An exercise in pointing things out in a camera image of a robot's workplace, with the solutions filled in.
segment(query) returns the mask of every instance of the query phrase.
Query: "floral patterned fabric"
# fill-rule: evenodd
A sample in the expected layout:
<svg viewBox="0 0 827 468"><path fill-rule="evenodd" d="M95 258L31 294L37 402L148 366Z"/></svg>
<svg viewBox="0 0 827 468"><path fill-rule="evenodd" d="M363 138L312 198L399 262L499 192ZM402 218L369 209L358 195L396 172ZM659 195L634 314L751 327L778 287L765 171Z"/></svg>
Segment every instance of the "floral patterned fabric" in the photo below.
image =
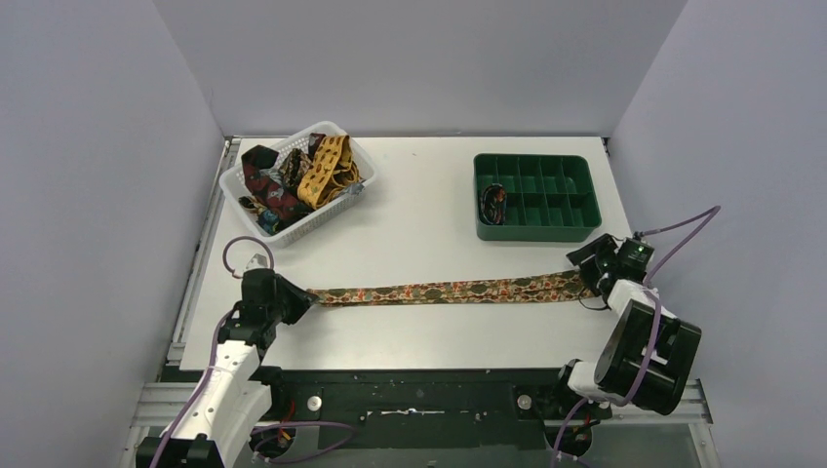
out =
<svg viewBox="0 0 827 468"><path fill-rule="evenodd" d="M563 302L594 297L575 270L504 280L456 281L391 286L308 290L323 306Z"/></svg>

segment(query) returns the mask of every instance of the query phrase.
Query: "gray wall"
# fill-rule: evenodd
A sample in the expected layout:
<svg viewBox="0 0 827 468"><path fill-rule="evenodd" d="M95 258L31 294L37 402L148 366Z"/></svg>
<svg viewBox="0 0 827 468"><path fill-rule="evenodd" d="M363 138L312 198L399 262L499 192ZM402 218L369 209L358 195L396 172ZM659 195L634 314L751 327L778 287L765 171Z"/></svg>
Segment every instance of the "gray wall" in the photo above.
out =
<svg viewBox="0 0 827 468"><path fill-rule="evenodd" d="M610 142L633 228L723 205L655 283L704 330L727 467L827 465L825 24L823 0L689 0Z"/></svg>
<svg viewBox="0 0 827 468"><path fill-rule="evenodd" d="M686 0L155 3L226 135L608 135Z"/></svg>
<svg viewBox="0 0 827 468"><path fill-rule="evenodd" d="M2 2L0 466L114 465L221 145L150 1Z"/></svg>

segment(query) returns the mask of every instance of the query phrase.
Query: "tabletop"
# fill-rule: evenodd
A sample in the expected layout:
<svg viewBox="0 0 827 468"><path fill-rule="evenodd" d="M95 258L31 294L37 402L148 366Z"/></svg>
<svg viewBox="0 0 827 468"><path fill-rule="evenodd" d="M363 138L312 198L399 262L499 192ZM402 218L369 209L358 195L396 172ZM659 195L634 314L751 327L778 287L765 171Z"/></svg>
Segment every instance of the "tabletop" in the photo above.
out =
<svg viewBox="0 0 827 468"><path fill-rule="evenodd" d="M274 251L275 270L303 288L515 278L571 269L583 244L485 242L475 230L473 158L479 153L579 155L589 164L603 233L631 235L598 137L356 138L379 176L363 200L294 244ZM238 154L279 138L243 138ZM241 297L221 252L250 234L224 200L185 330L182 370L203 369L218 319ZM260 246L237 243L243 269ZM616 323L610 311L576 301L544 304L428 304L312 307L279 325L263 364L285 370L555 368L597 360Z"/></svg>

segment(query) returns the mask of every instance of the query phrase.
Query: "white plastic basket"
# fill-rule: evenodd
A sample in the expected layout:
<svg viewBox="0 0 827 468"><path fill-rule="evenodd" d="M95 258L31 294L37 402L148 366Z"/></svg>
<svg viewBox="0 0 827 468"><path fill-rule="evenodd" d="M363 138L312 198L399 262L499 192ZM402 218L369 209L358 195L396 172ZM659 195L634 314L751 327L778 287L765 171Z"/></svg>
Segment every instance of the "white plastic basket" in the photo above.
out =
<svg viewBox="0 0 827 468"><path fill-rule="evenodd" d="M312 125L301 132L279 141L271 146L279 152L279 157L276 160L276 167L281 166L293 148L301 148L307 150L307 145L310 140L310 134L325 134L325 135L347 135L338 125L333 122L319 122ZM368 155L368 152L359 145L353 138L350 139L350 149L353 151L353 161L359 168L359 176L363 179L363 185L367 189L370 184L376 180L376 166L374 161ZM261 241L267 243L274 248L284 248L301 236L307 234L313 229L321 226L332 217L347 210L356 204L365 194L365 190L358 194L342 195L324 207L307 215L305 218L296 222L292 226L283 231L279 231L275 235L265 233L253 218L253 215L248 213L238 203L239 197L250 195L250 191L244 184L244 171L240 164L236 164L218 180L221 190L224 192L225 203L228 203L233 211L241 218L245 226Z"/></svg>

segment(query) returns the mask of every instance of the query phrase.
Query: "green tray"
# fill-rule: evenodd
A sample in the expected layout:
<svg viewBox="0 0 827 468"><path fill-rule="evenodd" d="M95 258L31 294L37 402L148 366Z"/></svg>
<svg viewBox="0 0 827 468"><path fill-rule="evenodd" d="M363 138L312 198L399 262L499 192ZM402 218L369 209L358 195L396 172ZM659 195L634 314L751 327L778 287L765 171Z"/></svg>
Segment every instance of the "green tray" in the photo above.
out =
<svg viewBox="0 0 827 468"><path fill-rule="evenodd" d="M478 154L474 158L477 236L484 241L580 242L602 222L589 163L580 156ZM505 223L480 220L480 195L507 193Z"/></svg>

